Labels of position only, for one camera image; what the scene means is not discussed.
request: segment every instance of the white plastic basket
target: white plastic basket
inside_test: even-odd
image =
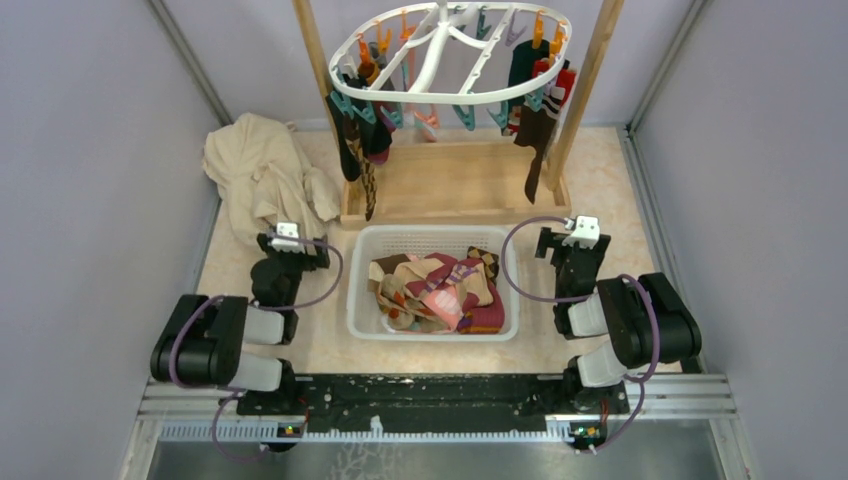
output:
[[[377,306],[374,293],[369,292],[368,266],[372,260],[399,253],[419,256],[434,252],[465,258],[468,247],[474,246],[500,255],[507,230],[499,227],[454,225],[380,225],[366,227],[356,239],[350,283],[347,292],[347,327],[353,336],[368,340],[395,340],[405,342],[503,342],[518,333],[518,293],[510,288],[502,275],[498,275],[498,294],[504,306],[504,325],[493,335],[412,334],[394,333],[386,328],[383,314]],[[513,279],[517,279],[515,250],[507,248],[506,261]]]

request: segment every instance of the wooden stand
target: wooden stand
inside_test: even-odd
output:
[[[292,3],[323,100],[333,87],[312,6],[309,0]],[[345,184],[342,227],[360,229],[398,223],[499,225],[539,215],[570,216],[571,201],[563,169],[623,3],[624,0],[604,0],[601,6],[565,127],[548,148],[535,204],[524,196],[524,181],[534,155],[530,147],[504,141],[400,145],[392,146],[391,160],[377,169],[377,207],[370,221],[365,221],[365,200],[359,184]],[[332,125],[329,111],[327,118]]]

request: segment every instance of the wooden base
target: wooden base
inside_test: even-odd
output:
[[[536,203],[524,196],[533,149],[507,142],[432,143],[392,146],[377,168],[377,208],[365,221],[359,185],[345,185],[342,227],[383,224],[505,225],[536,215],[571,215],[562,178],[545,188],[542,168]]]

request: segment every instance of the gray wall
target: gray wall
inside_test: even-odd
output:
[[[329,58],[341,43],[370,18],[409,0],[312,0]],[[579,66],[592,35],[601,0],[538,0],[555,6],[571,21],[574,38],[568,58]],[[691,0],[629,0],[625,2],[606,60],[583,118],[584,123],[630,121],[642,93],[668,48]],[[166,0],[212,83],[235,117],[254,112],[303,126],[327,128],[321,98],[303,47],[300,29],[288,0]],[[498,17],[491,15],[492,23]],[[532,15],[526,17],[532,22]],[[522,21],[517,21],[520,28]],[[476,28],[474,23],[469,28]],[[529,33],[522,41],[531,38]],[[395,37],[398,28],[394,28]],[[397,46],[397,38],[392,40]],[[446,58],[433,90],[456,91],[477,58],[470,48],[455,48]],[[477,82],[480,91],[506,86],[511,52],[504,46]],[[488,121],[480,112],[478,121]],[[460,126],[450,108],[444,124]]]
[[[215,128],[141,0],[0,2],[0,469],[117,475]]]
[[[762,478],[845,478],[848,3],[716,1],[639,139]]]

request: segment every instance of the beige towel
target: beige towel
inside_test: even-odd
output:
[[[245,113],[210,133],[203,170],[218,184],[236,237],[257,249],[256,235],[277,222],[296,222],[317,238],[339,215],[336,187],[276,120]]]

